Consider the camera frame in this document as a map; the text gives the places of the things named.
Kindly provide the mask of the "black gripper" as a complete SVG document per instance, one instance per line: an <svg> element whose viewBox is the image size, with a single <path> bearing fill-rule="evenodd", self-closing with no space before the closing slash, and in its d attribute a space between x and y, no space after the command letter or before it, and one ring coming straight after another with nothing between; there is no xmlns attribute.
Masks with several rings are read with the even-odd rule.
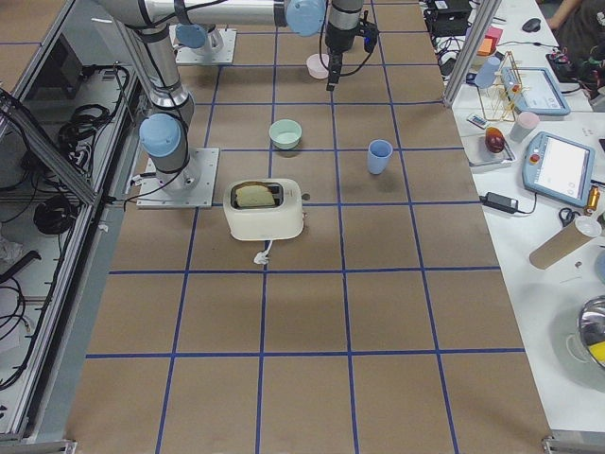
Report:
<svg viewBox="0 0 605 454"><path fill-rule="evenodd" d="M364 42L364 50L367 53L366 58L355 68L358 72L370 59L375 46L378 42L380 31L376 24L367 19L360 19L358 24L351 29L341 29L328 21L326 26L325 44L328 49L329 60L327 63L328 79L326 90L333 92L341 76L342 55L349 51L356 37L361 37Z"/></svg>

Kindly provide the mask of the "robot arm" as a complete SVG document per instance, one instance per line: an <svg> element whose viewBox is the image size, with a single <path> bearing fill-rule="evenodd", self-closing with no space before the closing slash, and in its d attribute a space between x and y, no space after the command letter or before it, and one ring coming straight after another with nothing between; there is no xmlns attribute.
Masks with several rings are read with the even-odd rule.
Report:
<svg viewBox="0 0 605 454"><path fill-rule="evenodd" d="M147 83L147 98L159 112L177 116L188 127L195 111L193 98L183 85L169 27L216 25L289 27L309 37L320 33L327 49L326 90L355 74L342 69L343 55L359 37L371 56L380 31L368 20L361 1L101 1L116 22L135 64Z"/></svg>
<svg viewBox="0 0 605 454"><path fill-rule="evenodd" d="M363 0L331 0L328 24L338 30L353 30L359 23Z"/></svg>

